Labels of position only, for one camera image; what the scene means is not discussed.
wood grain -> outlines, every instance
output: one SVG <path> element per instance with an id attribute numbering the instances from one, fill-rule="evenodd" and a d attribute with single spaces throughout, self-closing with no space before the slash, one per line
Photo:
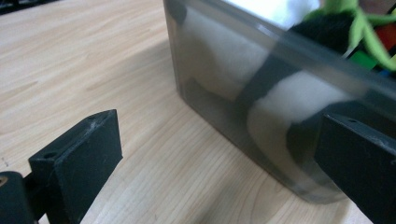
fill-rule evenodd
<path id="1" fill-rule="evenodd" d="M 0 170 L 116 108 L 124 159 L 83 223 L 370 223 L 302 201 L 178 97 L 161 0 L 63 0 L 0 17 Z"/>

screw hole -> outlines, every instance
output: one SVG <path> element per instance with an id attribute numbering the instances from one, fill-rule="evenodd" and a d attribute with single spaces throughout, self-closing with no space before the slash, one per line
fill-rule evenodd
<path id="1" fill-rule="evenodd" d="M 5 185 L 8 181 L 8 177 L 1 175 L 0 176 L 0 187 L 2 187 L 3 185 Z"/>
<path id="2" fill-rule="evenodd" d="M 44 159 L 50 159 L 56 156 L 55 152 L 49 152 L 47 154 L 44 155 Z"/>

black object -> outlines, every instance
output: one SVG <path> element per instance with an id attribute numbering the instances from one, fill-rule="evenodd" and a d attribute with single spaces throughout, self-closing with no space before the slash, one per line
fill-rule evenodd
<path id="1" fill-rule="evenodd" d="M 348 47 L 349 28 L 353 22 L 350 13 L 318 16 L 291 27 L 288 32 L 302 35 L 322 47 L 344 54 Z M 275 46 L 273 52 L 281 51 Z M 274 54 L 265 59 L 262 67 L 237 96 L 236 102 L 249 110 L 254 102 L 265 96 L 280 80 L 294 75 L 301 69 L 285 63 Z"/>
<path id="2" fill-rule="evenodd" d="M 11 12 L 23 10 L 29 7 L 36 7 L 55 1 L 59 1 L 59 0 L 1 0 L 0 16 Z"/>
<path id="3" fill-rule="evenodd" d="M 117 111 L 89 116 L 29 159 L 32 173 L 0 173 L 0 223 L 79 223 L 122 159 Z"/>
<path id="4" fill-rule="evenodd" d="M 396 223 L 396 140 L 355 120 L 325 115 L 318 165 L 374 223 Z"/>
<path id="5" fill-rule="evenodd" d="M 393 10 L 396 9 L 396 3 L 393 5 L 393 7 L 390 8 L 387 14 L 392 14 Z"/>
<path id="6" fill-rule="evenodd" d="M 312 158 L 314 158 L 318 145 L 317 136 L 320 132 L 322 117 L 324 114 L 330 113 L 342 114 L 343 116 L 359 120 L 381 133 L 387 134 L 389 137 L 396 138 L 396 125 L 390 119 L 362 105 L 359 101 L 330 104 L 308 119 L 298 123 L 292 123 L 286 137 L 286 145 L 291 157 L 296 161 L 302 171 L 309 176 L 314 176 L 314 181 L 322 186 L 326 185 L 328 188 L 331 188 L 333 185 L 332 181 L 323 174 L 323 171 Z"/>

black bracket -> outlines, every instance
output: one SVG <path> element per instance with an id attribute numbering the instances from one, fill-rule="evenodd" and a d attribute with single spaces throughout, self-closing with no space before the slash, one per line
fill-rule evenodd
<path id="1" fill-rule="evenodd" d="M 29 159 L 32 173 L 0 173 L 0 223 L 79 223 L 122 159 L 117 111 L 89 116 Z"/>
<path id="2" fill-rule="evenodd" d="M 395 139 L 357 120 L 325 115 L 315 159 L 374 223 L 396 223 Z"/>

table surface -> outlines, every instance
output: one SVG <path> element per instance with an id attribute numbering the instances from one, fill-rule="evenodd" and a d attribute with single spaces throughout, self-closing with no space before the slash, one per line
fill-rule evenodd
<path id="1" fill-rule="evenodd" d="M 161 0 L 63 0 L 0 17 L 0 170 L 119 113 L 124 159 L 82 223 L 370 223 L 306 203 L 177 95 Z"/>

